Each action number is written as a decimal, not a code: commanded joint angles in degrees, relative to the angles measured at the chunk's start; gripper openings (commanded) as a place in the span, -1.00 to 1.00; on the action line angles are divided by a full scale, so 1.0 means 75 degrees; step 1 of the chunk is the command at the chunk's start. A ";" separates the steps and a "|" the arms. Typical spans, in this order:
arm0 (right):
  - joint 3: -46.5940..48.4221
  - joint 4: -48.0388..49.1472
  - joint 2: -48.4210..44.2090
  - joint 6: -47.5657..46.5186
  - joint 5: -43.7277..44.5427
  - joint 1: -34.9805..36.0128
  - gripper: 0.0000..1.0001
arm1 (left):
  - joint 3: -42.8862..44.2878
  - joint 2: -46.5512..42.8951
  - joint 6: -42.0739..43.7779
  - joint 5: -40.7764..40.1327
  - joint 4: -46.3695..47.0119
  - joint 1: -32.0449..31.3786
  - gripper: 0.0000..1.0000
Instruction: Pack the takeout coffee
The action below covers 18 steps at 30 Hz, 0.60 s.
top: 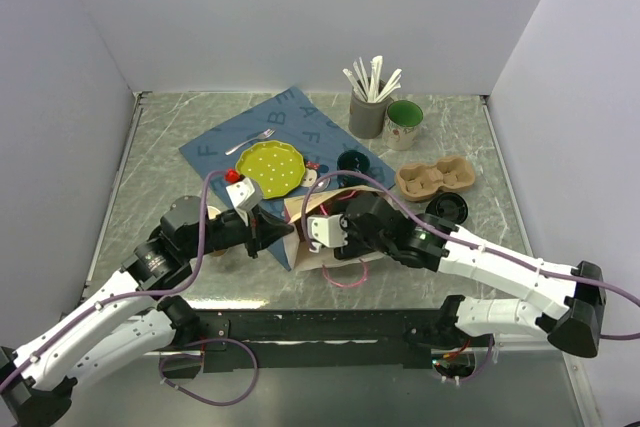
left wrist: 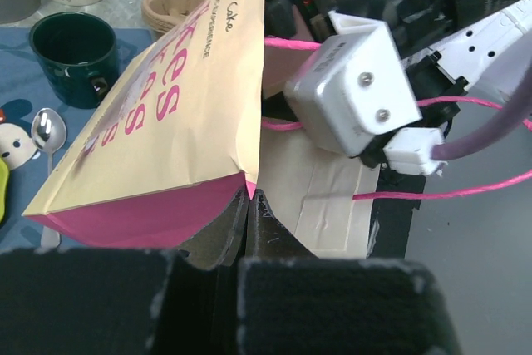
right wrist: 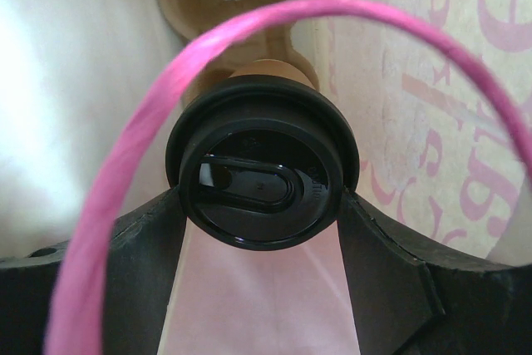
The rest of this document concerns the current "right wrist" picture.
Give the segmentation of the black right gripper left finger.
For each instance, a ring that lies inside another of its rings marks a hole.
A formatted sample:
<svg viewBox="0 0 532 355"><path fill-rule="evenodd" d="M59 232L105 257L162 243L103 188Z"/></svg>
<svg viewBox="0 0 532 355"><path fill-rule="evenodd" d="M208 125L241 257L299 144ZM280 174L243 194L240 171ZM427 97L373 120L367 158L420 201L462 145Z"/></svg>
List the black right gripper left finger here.
<svg viewBox="0 0 532 355"><path fill-rule="evenodd" d="M186 217L167 190L120 217L107 262L105 354L155 354L175 280ZM42 351L49 302L67 243L1 261L1 352Z"/></svg>

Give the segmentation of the kraft paper cakes bag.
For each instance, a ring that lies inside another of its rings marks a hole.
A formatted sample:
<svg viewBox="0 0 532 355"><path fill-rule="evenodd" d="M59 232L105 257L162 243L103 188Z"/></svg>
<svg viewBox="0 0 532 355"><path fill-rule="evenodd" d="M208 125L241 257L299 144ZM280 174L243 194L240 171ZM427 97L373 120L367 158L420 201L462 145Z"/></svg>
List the kraft paper cakes bag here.
<svg viewBox="0 0 532 355"><path fill-rule="evenodd" d="M531 0L377 1L466 45L530 117ZM292 44L354 130L363 197L455 249L530 262L530 187L464 76L369 22L301 22ZM1 0L3 257L69 238L116 137L182 45L157 0ZM255 253L189 225L180 262L159 353L358 353L335 227Z"/></svg>

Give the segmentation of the brown paper coffee cup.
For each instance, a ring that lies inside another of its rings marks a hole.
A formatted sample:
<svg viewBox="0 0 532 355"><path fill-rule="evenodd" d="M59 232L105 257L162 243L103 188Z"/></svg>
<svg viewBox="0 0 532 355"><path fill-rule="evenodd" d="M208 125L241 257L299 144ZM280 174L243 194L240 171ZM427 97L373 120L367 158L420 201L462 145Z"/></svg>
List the brown paper coffee cup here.
<svg viewBox="0 0 532 355"><path fill-rule="evenodd" d="M280 60L261 59L250 62L235 70L230 77L247 75L279 76L314 88L314 85L302 71Z"/></svg>

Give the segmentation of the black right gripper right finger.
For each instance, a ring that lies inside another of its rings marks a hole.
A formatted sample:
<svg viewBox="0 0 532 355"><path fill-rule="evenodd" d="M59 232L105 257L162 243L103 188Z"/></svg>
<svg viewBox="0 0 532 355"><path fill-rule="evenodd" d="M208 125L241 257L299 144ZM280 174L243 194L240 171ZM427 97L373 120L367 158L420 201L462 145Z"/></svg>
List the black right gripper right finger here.
<svg viewBox="0 0 532 355"><path fill-rule="evenodd" d="M530 353L529 265L446 247L350 190L337 226L361 353Z"/></svg>

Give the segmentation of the black plastic cup lid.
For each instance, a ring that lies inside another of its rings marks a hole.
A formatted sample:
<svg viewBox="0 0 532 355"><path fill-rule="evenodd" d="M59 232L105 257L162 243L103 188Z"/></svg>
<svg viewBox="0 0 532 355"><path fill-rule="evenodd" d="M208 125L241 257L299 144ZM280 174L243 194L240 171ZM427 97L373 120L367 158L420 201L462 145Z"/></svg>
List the black plastic cup lid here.
<svg viewBox="0 0 532 355"><path fill-rule="evenodd" d="M183 111L165 171L185 214L241 249L274 251L311 239L355 189L352 129L324 95L279 76L230 77Z"/></svg>

